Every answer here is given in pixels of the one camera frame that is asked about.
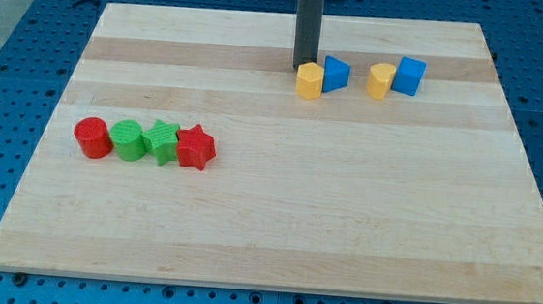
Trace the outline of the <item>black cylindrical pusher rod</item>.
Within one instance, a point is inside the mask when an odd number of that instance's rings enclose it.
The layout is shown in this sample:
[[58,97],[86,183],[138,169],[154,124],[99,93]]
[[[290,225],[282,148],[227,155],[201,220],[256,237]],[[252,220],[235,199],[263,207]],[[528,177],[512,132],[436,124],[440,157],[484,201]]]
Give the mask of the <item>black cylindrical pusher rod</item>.
[[297,0],[293,68],[317,61],[324,0]]

